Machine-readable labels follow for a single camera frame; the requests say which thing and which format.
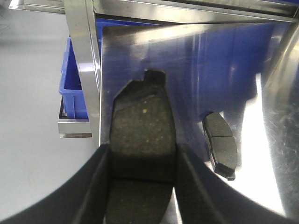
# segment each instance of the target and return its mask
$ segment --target metal shelf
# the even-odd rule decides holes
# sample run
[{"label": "metal shelf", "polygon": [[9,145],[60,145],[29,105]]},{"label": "metal shelf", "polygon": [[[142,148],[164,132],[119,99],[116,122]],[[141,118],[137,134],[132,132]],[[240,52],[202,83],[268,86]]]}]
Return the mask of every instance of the metal shelf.
[{"label": "metal shelf", "polygon": [[70,119],[64,112],[63,100],[61,100],[58,119],[58,130],[61,138],[91,138],[92,132],[88,119]]}]

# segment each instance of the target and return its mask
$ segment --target shiny metal surface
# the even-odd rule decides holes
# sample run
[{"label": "shiny metal surface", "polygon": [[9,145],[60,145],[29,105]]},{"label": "shiny metal surface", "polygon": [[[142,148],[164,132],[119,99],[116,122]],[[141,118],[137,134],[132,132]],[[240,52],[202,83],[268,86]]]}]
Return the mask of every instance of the shiny metal surface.
[{"label": "shiny metal surface", "polygon": [[62,0],[12,0],[10,9],[64,14]]},{"label": "shiny metal surface", "polygon": [[293,24],[262,76],[263,120],[287,216],[299,221],[299,25]]},{"label": "shiny metal surface", "polygon": [[63,100],[60,104],[58,131],[61,138],[92,138],[88,119],[69,119],[64,111]]},{"label": "shiny metal surface", "polygon": [[159,21],[173,23],[298,21],[293,18],[294,15],[277,16],[248,12],[245,8],[234,10],[164,0],[95,0],[93,3],[95,13],[128,17],[130,20],[146,19],[153,23]]},{"label": "shiny metal surface", "polygon": [[199,4],[211,7],[234,8],[249,12],[259,12],[265,14],[276,14],[293,17],[298,9],[297,4],[281,1],[263,1],[263,0],[186,0],[193,4]]},{"label": "shiny metal surface", "polygon": [[177,142],[210,166],[201,121],[220,112],[236,139],[238,167],[234,181],[219,178],[299,221],[297,31],[286,23],[104,28],[101,142],[109,142],[115,95],[144,69],[164,70]]},{"label": "shiny metal surface", "polygon": [[64,0],[88,118],[96,147],[100,132],[100,55],[92,0]]}]

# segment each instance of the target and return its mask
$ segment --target white floor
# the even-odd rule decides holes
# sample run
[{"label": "white floor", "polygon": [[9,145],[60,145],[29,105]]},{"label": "white floor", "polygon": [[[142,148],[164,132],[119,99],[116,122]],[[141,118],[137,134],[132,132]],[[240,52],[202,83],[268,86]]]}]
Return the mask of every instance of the white floor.
[{"label": "white floor", "polygon": [[92,155],[91,139],[60,139],[64,15],[0,5],[0,220],[41,200]]}]

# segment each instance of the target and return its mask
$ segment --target metal frame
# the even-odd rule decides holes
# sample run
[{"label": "metal frame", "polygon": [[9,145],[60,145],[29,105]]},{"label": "metal frame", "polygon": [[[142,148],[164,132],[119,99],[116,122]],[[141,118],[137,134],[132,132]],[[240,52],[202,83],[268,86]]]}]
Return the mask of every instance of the metal frame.
[{"label": "metal frame", "polygon": [[66,20],[75,53],[88,118],[96,147],[100,145],[100,54],[92,0],[65,0]]},{"label": "metal frame", "polygon": [[88,119],[70,119],[64,111],[61,100],[58,119],[58,131],[61,138],[91,138],[92,131]]},{"label": "metal frame", "polygon": [[[236,2],[238,1],[232,1],[230,5],[227,2],[224,7],[221,7],[221,5],[211,7],[164,0],[95,0],[93,3],[94,11],[98,14],[128,17],[131,19],[146,19],[150,21],[173,23],[298,21],[294,18],[297,12],[297,8],[292,9],[294,6],[291,7],[288,5],[283,11],[289,10],[289,12],[282,14],[284,16],[278,16],[273,15],[273,11],[269,11],[272,5],[270,2],[268,7],[262,7],[265,10],[263,13],[252,12],[254,6],[251,6],[249,3],[247,3],[247,5],[244,4],[244,6],[250,7],[249,9],[241,7],[242,11],[240,11],[240,7],[232,6],[233,3],[237,4]],[[262,1],[251,0],[247,2],[256,4]]]}]

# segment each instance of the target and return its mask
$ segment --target blue plastic bin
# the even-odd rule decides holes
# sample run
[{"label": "blue plastic bin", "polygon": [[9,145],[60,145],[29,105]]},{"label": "blue plastic bin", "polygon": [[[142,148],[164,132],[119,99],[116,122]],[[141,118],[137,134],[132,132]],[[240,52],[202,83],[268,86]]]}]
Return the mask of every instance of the blue plastic bin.
[{"label": "blue plastic bin", "polygon": [[[102,28],[105,26],[149,25],[147,23],[114,21],[107,19],[97,19],[96,24],[100,47],[102,41]],[[66,51],[64,53],[61,74],[62,77],[59,86],[59,93],[63,97],[64,110],[67,113],[67,117],[88,118],[76,59],[70,38],[68,38],[66,43]]]}]

